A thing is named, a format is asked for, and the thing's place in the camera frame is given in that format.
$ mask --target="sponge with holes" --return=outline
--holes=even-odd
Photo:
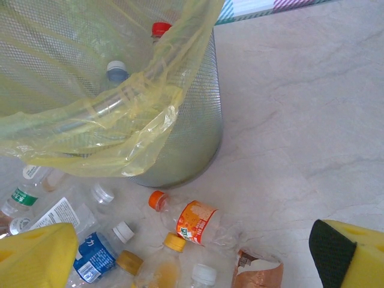
[[[75,230],[68,223],[0,239],[0,286],[64,287],[77,245]]]
[[[384,233],[317,220],[309,245],[324,288],[384,287]]]

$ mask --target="yellow plastic bag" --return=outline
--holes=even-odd
[[[0,152],[78,176],[145,172],[172,130],[223,2],[2,1]],[[153,48],[157,21],[173,26]],[[112,60],[131,76],[99,95]]]

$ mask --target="marble floor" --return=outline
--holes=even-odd
[[[215,28],[223,144],[171,193],[241,217],[283,260],[283,288],[322,287],[308,249],[316,219],[384,230],[383,14],[383,0],[343,0]],[[4,176],[12,161],[2,162]],[[152,190],[100,181],[137,232],[127,248],[145,257],[159,247],[167,232],[146,205]],[[232,263],[193,245],[182,261],[186,278],[205,262],[230,287]]]

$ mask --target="copper-colored wrapper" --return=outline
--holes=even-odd
[[[239,260],[233,274],[232,288],[280,288],[283,279],[283,264],[276,268],[262,271],[239,272],[239,267],[250,266],[252,261],[258,260],[252,255],[240,250]]]

